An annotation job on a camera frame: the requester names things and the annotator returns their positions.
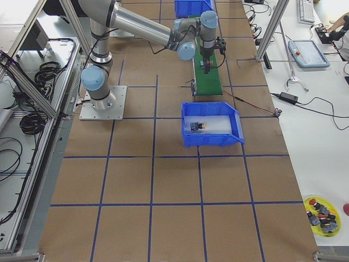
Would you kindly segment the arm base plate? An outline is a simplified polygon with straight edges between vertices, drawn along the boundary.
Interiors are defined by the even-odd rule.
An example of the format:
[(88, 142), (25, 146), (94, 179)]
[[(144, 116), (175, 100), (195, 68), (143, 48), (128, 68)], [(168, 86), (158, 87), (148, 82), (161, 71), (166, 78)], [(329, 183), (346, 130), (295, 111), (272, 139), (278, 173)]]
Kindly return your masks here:
[(82, 121), (121, 121), (124, 116), (127, 86), (110, 86), (110, 94), (104, 100), (91, 99), (88, 91), (82, 104), (80, 120)]
[(110, 36), (114, 38), (135, 38), (134, 34), (131, 34), (118, 28), (112, 29), (110, 32)]

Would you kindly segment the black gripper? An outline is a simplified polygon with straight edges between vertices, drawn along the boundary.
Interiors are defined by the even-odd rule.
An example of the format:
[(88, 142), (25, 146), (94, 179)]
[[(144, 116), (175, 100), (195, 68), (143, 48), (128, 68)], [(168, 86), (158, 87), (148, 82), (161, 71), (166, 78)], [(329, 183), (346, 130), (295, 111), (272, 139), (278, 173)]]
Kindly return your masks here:
[(216, 49), (219, 50), (221, 55), (225, 55), (226, 42), (223, 37), (216, 37), (210, 41), (205, 41), (200, 38), (200, 54), (203, 57), (202, 62), (205, 74), (210, 72), (210, 59), (206, 57), (211, 57)]

